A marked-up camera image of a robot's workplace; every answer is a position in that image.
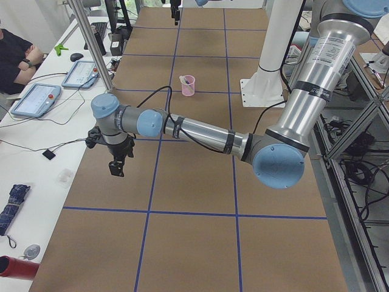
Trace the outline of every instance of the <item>folded umbrella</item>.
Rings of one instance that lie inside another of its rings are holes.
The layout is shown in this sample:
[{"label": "folded umbrella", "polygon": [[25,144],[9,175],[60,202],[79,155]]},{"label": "folded umbrella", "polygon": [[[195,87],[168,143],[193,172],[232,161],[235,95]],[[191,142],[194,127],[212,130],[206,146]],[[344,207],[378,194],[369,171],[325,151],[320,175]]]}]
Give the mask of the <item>folded umbrella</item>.
[{"label": "folded umbrella", "polygon": [[0,214],[0,235],[1,236],[5,235],[7,228],[10,226],[13,218],[18,212],[20,205],[24,202],[24,197],[26,196],[29,190],[30,190],[30,186],[26,186],[24,184],[13,185],[12,190],[10,191],[10,198],[8,200],[8,203]]}]

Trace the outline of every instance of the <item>cup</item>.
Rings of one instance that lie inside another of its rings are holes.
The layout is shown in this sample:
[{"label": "cup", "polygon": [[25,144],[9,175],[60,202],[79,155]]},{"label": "cup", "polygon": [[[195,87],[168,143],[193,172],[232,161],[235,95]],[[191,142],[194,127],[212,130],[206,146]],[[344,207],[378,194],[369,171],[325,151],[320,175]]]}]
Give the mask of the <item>cup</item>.
[{"label": "cup", "polygon": [[192,96],[195,94],[196,79],[191,75],[180,76],[181,92],[184,96]]},{"label": "cup", "polygon": [[33,280],[38,268],[39,263],[20,260],[7,255],[0,257],[0,277]]}]

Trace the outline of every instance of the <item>blue-framed tablet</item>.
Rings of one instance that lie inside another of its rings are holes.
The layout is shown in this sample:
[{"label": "blue-framed tablet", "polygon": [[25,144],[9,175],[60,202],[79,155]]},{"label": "blue-framed tablet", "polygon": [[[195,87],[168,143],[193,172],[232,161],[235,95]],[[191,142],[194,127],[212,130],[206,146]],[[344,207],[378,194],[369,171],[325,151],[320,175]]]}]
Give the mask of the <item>blue-framed tablet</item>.
[{"label": "blue-framed tablet", "polygon": [[62,82],[64,88],[90,88],[98,77],[93,61],[76,61]]},{"label": "blue-framed tablet", "polygon": [[35,83],[11,113],[17,116],[40,117],[49,110],[60,94],[60,86]]}]

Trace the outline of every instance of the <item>wristwatch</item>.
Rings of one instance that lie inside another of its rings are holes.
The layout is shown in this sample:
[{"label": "wristwatch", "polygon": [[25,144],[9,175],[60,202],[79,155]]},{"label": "wristwatch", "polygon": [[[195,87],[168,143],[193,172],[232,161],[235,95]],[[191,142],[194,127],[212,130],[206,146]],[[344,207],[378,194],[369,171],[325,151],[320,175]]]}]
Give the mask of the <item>wristwatch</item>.
[{"label": "wristwatch", "polygon": [[32,66],[34,66],[34,65],[31,63],[31,61],[30,61],[29,59],[26,59],[26,58],[25,58],[25,59],[23,59],[22,61],[25,62],[25,63],[27,63],[27,64],[29,65],[29,68],[32,67]]}]

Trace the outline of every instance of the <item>red cylinder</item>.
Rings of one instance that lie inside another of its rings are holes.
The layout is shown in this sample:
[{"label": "red cylinder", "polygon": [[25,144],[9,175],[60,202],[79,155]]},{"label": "red cylinder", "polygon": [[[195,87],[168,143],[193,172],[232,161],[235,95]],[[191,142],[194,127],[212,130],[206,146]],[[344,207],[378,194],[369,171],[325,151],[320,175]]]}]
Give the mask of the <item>red cylinder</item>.
[{"label": "red cylinder", "polygon": [[38,268],[39,263],[20,260],[7,255],[0,257],[0,277],[33,280]]}]

